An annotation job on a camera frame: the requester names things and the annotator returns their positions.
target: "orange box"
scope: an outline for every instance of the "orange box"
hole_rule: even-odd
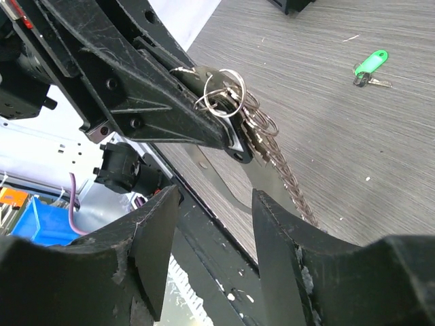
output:
[[[9,188],[1,188],[0,202],[13,207],[21,207],[28,195],[29,194],[26,192],[20,192],[18,190]]]

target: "pink cable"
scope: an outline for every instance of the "pink cable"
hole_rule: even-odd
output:
[[[69,176],[71,177],[71,197],[69,198],[69,209],[68,209],[68,221],[69,221],[69,226],[71,227],[71,229],[81,235],[81,236],[85,236],[88,233],[85,231],[81,231],[81,229],[77,228],[74,225],[74,202],[75,202],[75,191],[76,191],[76,187],[77,185],[75,184],[75,175],[74,173],[69,173]]]

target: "blue plastic box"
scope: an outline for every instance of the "blue plastic box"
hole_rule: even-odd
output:
[[[65,246],[79,237],[69,226],[67,209],[43,204],[35,197],[10,234],[42,246]]]

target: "green plastic tag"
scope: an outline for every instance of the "green plastic tag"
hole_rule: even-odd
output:
[[[373,52],[357,69],[355,76],[359,73],[374,73],[388,59],[388,53],[385,50]]]

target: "gray wood grain surface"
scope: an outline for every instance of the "gray wood grain surface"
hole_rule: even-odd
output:
[[[394,87],[353,86],[352,66],[380,49],[389,59],[375,76]],[[293,16],[267,0],[222,0],[189,53],[244,76],[278,121],[279,143],[323,226],[364,245],[435,233],[434,50],[433,0],[317,0]],[[251,217],[223,200],[179,146],[162,148],[255,256]],[[207,153],[249,204],[237,164]]]

